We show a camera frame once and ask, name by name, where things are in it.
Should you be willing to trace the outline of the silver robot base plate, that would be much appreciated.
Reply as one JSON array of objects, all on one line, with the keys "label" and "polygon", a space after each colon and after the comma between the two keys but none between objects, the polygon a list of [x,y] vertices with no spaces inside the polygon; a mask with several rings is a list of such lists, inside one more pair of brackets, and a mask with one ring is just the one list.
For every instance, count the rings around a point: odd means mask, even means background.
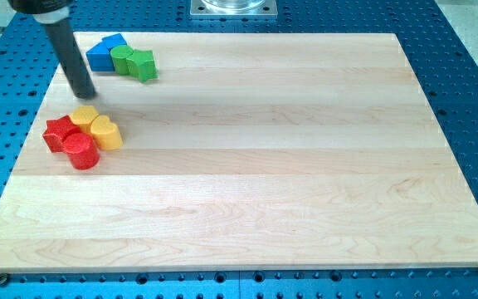
[{"label": "silver robot base plate", "polygon": [[199,18],[276,18],[278,15],[276,0],[191,0],[189,12]]}]

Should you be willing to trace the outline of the black robot arm end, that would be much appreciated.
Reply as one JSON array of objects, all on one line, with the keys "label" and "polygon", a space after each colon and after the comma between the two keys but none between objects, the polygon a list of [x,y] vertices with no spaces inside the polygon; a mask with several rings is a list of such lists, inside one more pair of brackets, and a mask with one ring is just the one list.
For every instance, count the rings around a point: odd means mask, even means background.
[{"label": "black robot arm end", "polygon": [[32,15],[41,24],[54,24],[69,17],[73,0],[8,0],[16,12]]}]

